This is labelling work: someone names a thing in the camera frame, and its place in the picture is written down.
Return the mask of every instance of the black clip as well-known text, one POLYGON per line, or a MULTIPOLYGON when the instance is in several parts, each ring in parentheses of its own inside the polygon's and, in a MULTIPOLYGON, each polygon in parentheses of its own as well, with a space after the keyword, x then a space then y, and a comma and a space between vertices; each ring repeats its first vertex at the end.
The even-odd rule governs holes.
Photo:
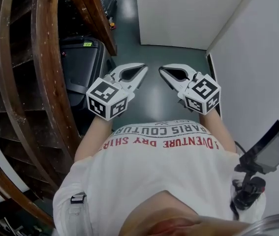
POLYGON ((87 195, 84 192, 77 193, 76 195, 70 198, 71 204, 83 204, 84 199, 87 195))

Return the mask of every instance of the black bin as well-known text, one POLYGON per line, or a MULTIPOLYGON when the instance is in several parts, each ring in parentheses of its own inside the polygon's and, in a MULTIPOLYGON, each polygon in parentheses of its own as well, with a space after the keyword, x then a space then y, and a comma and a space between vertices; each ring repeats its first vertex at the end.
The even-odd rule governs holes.
POLYGON ((98 77, 103 78, 116 66, 104 44, 92 37, 62 39, 60 50, 68 99, 78 131, 84 135, 94 118, 86 92, 98 77))

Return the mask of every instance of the gray floor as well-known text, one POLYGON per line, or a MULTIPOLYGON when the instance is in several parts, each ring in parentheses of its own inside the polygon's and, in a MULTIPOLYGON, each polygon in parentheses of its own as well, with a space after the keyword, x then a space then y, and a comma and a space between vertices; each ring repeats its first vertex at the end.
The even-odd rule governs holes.
POLYGON ((149 67, 148 74, 128 110, 114 119, 114 129, 131 123, 143 123, 174 119, 198 120, 198 114, 191 113, 178 104, 177 93, 159 76, 158 68, 171 63, 188 64, 203 74, 209 73, 205 51, 140 45, 137 0, 117 0, 118 8, 113 30, 118 55, 116 65, 142 62, 149 67))

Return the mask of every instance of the curved wooden railing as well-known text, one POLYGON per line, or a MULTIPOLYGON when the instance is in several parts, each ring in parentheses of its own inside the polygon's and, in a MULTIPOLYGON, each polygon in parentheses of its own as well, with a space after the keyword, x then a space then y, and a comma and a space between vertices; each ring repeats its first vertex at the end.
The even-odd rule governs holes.
POLYGON ((8 117, 29 158, 41 175, 57 190, 61 179, 40 151, 20 100, 10 55, 9 20, 12 0, 0 0, 0 92, 8 117))
POLYGON ((92 35, 104 43, 110 55, 116 56, 117 46, 105 16, 101 0, 72 1, 92 35))
POLYGON ((33 0, 31 38, 36 76, 44 108, 60 148, 73 160, 80 143, 62 73, 58 40, 58 0, 33 0))

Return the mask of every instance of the forearm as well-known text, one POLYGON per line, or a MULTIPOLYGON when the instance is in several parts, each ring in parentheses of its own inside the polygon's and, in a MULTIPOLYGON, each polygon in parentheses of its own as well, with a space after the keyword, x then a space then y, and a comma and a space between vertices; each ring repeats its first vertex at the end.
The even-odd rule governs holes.
POLYGON ((95 116, 75 154, 75 162, 94 156, 112 133, 112 121, 95 116))
POLYGON ((226 151, 236 152, 234 140, 215 109, 211 110, 205 116, 200 114, 199 119, 200 124, 207 128, 211 134, 217 138, 226 151))

